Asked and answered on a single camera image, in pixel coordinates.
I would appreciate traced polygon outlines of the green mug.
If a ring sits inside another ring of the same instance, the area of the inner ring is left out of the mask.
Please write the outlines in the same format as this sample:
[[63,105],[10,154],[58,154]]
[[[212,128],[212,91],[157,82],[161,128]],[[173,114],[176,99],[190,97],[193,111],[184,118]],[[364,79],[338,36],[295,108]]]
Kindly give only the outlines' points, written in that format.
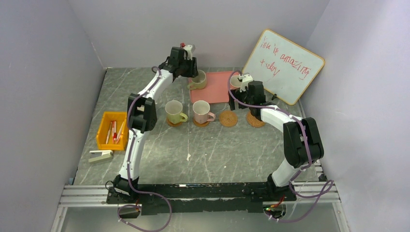
[[172,124],[176,125],[188,120],[188,116],[183,113],[183,105],[179,101],[172,100],[167,102],[165,105],[165,111],[168,121]]
[[187,85],[187,89],[196,90],[204,89],[207,85],[206,73],[203,70],[198,70],[198,75],[191,78],[191,82]]

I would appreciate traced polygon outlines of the pink mug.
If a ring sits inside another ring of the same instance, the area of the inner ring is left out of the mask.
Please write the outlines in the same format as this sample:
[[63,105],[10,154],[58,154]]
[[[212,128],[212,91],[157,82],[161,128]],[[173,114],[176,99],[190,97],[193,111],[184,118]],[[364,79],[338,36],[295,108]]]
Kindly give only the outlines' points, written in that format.
[[192,105],[194,112],[194,121],[199,124],[213,122],[216,115],[210,112],[210,104],[206,101],[199,100]]
[[238,89],[241,87],[242,82],[239,80],[239,75],[233,75],[229,79],[230,89]]

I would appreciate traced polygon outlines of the light wooden coaster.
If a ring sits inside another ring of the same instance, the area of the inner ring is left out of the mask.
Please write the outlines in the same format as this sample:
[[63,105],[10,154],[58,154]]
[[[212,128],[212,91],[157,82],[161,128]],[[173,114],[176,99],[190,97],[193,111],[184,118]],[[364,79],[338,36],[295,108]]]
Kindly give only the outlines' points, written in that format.
[[166,122],[170,127],[178,127],[178,126],[181,126],[182,123],[183,123],[183,122],[178,122],[178,123],[174,124],[168,118],[166,119]]
[[193,120],[194,125],[197,126],[197,127],[200,127],[200,128],[206,127],[210,123],[209,121],[207,121],[205,123],[199,123],[194,118],[192,120]]

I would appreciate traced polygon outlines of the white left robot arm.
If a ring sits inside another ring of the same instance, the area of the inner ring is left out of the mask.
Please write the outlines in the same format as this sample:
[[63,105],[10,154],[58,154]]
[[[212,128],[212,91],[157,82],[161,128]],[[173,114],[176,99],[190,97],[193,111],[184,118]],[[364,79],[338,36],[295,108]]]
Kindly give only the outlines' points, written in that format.
[[138,198],[140,161],[146,138],[157,123],[156,100],[178,77],[198,75],[195,45],[181,43],[174,46],[166,60],[151,70],[155,73],[149,84],[128,97],[125,124],[129,133],[123,164],[109,189],[109,196],[126,203]]

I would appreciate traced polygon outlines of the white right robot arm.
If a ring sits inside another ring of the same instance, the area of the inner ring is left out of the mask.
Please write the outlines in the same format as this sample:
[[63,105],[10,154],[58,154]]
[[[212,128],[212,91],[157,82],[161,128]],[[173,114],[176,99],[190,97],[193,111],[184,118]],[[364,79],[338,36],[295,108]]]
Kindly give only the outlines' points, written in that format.
[[324,157],[324,148],[315,119],[301,118],[288,113],[266,100],[264,85],[253,80],[249,73],[234,71],[240,88],[228,90],[230,109],[238,104],[240,109],[248,108],[257,121],[278,129],[283,134],[284,160],[267,179],[266,195],[276,201],[284,195],[284,188],[296,179],[313,162]]

